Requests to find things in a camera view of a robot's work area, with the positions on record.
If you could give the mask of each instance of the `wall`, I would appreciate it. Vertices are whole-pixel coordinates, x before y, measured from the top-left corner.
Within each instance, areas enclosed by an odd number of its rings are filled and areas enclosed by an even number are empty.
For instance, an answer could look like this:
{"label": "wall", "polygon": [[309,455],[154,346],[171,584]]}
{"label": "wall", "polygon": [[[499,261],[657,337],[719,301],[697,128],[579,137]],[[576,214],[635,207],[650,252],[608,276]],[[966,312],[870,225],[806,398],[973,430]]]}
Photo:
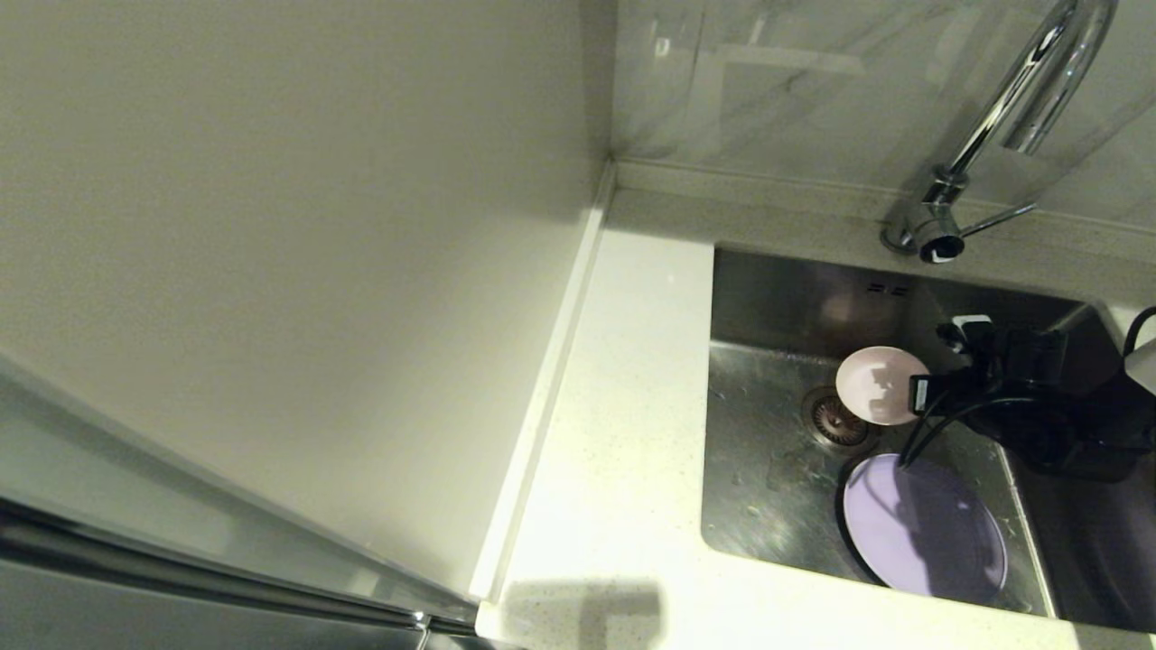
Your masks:
{"label": "wall", "polygon": [[[627,158],[911,190],[954,154],[1053,0],[623,0]],[[990,147],[971,199],[1156,230],[1156,3],[1124,0],[1035,157]]]}
{"label": "wall", "polygon": [[0,353],[465,591],[607,152],[600,10],[7,3]]}

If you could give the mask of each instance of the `purple plate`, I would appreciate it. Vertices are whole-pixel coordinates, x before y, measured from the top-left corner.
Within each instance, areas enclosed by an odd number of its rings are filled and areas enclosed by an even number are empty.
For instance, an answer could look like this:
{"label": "purple plate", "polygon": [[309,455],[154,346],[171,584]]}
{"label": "purple plate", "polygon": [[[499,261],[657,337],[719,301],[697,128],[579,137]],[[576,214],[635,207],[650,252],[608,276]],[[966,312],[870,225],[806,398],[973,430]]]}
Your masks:
{"label": "purple plate", "polygon": [[976,493],[939,465],[899,468],[898,453],[860,463],[843,487],[851,544],[888,586],[990,603],[1007,578],[1007,549]]}

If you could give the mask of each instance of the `faucet handle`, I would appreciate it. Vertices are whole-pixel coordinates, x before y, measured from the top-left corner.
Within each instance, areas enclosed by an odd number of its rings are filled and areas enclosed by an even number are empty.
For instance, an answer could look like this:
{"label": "faucet handle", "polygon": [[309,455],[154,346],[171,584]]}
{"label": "faucet handle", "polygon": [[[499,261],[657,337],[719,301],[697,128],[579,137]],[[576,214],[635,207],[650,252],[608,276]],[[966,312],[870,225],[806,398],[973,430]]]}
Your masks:
{"label": "faucet handle", "polygon": [[969,226],[969,227],[964,228],[963,230],[961,230],[959,231],[959,236],[961,237],[970,237],[970,236],[975,235],[976,232],[983,232],[984,230],[987,230],[988,228],[991,228],[993,226],[999,226],[1000,223],[1003,223],[1005,221],[1009,221],[1011,219],[1015,219],[1015,217],[1020,216],[1021,214],[1028,214],[1029,212],[1036,209],[1037,207],[1038,206],[1035,202],[1027,202],[1027,204],[1024,204],[1024,205],[1022,205],[1020,207],[1016,207],[1016,208],[1008,208],[1008,209],[1006,209],[1006,210],[1003,210],[1003,212],[1001,212],[1001,213],[999,213],[999,214],[996,214],[996,215],[994,215],[992,217],[988,217],[988,219],[985,219],[984,221],[980,221],[979,223],[972,223],[971,226]]}

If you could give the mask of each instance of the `faucet spout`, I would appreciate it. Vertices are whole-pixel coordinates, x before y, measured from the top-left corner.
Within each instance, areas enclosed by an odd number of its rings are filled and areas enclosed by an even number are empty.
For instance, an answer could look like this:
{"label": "faucet spout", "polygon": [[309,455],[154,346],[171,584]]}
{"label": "faucet spout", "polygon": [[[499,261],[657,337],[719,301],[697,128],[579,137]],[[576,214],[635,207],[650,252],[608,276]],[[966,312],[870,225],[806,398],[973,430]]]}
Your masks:
{"label": "faucet spout", "polygon": [[1032,155],[1083,81],[1107,36],[1117,0],[1059,0],[1003,77],[971,133],[950,162],[933,168],[921,206],[895,213],[881,234],[883,244],[925,261],[950,261],[963,252],[951,205],[968,186],[968,170],[1037,80],[1036,91],[1003,146]]}

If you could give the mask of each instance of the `stainless steel sink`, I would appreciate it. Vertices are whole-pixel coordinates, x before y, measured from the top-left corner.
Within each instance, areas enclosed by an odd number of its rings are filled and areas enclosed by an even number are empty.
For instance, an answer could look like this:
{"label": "stainless steel sink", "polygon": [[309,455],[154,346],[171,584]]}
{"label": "stainless steel sink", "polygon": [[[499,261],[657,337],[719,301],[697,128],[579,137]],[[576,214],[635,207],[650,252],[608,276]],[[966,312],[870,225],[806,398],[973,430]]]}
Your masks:
{"label": "stainless steel sink", "polygon": [[[1064,320],[1066,390],[1090,390],[1119,359],[1097,311],[1075,301],[725,249],[716,252],[712,309],[704,539],[724,553],[864,582],[877,581],[844,541],[840,478],[864,455],[898,451],[910,426],[847,453],[818,443],[803,402],[833,384],[846,355],[890,345],[933,372],[949,370],[963,360],[935,325],[987,313],[1036,327]],[[1116,486],[1039,477],[963,424],[925,457],[968,481],[1003,534],[1008,577],[988,605],[1156,629],[1156,601],[1146,600],[1156,546],[1139,544],[1156,541],[1150,463]],[[1133,533],[1149,537],[1125,539]]]}

